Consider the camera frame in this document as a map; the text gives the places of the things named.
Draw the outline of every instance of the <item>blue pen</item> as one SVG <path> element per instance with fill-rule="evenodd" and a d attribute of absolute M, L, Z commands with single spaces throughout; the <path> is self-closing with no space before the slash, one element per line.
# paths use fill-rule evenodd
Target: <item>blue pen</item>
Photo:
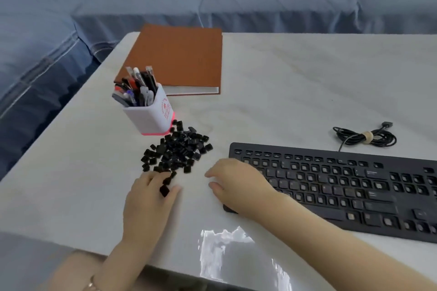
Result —
<path fill-rule="evenodd" d="M 138 104 L 137 104 L 137 102 L 136 102 L 135 95 L 134 95 L 134 93 L 132 92 L 132 90 L 127 90 L 126 93 L 128 94 L 130 100 L 132 101 L 132 105 L 134 105 L 134 106 L 137 107 Z"/>

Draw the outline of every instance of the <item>brown book cover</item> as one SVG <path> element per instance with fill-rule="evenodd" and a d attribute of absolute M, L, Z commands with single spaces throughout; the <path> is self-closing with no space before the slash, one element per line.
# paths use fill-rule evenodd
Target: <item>brown book cover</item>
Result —
<path fill-rule="evenodd" d="M 126 67 L 152 66 L 163 86 L 217 87 L 220 93 L 221 48 L 219 28 L 145 25 L 115 82 L 128 76 Z"/>

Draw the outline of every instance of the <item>keyboard space bar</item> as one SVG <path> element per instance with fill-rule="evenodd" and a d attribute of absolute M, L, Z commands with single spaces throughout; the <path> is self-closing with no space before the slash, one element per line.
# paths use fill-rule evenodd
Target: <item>keyboard space bar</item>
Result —
<path fill-rule="evenodd" d="M 305 204 L 303 204 L 302 206 L 309 209 L 314 214 L 317 214 L 321 218 L 327 218 L 329 220 L 337 220 L 337 221 L 346 220 L 346 213 L 344 211 L 339 210 L 339 209 L 313 206 L 313 205 L 305 205 Z"/>

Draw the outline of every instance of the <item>person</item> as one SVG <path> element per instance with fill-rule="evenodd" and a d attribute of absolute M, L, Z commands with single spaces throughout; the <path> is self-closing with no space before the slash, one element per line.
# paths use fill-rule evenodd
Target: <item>person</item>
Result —
<path fill-rule="evenodd" d="M 55 272 L 49 290 L 161 290 L 140 273 L 164 231 L 180 191 L 179 186 L 174 186 L 166 198 L 160 194 L 159 188 L 169 175 L 148 172 L 136 179 L 124 206 L 121 242 L 106 259 L 74 253 Z M 221 159 L 205 177 L 215 178 L 209 187 L 218 200 L 275 235 L 337 291 L 437 290 L 435 283 L 417 271 L 277 192 L 257 169 L 246 163 Z M 91 276 L 94 284 L 85 286 Z"/>

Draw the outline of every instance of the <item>white marble table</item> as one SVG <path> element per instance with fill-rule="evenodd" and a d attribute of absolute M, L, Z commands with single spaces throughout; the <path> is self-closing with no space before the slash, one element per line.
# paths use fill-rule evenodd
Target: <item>white marble table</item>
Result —
<path fill-rule="evenodd" d="M 157 137 L 110 96 L 128 34 L 0 182 L 0 230 L 109 254 L 124 198 Z M 214 150 L 191 174 L 152 265 L 258 291 L 332 290 L 258 225 L 225 213 L 204 172 L 234 142 L 337 150 L 331 128 L 392 121 L 398 144 L 344 150 L 437 160 L 437 36 L 224 34 L 221 95 L 172 97 L 177 119 Z M 437 244 L 355 233 L 437 281 Z"/>

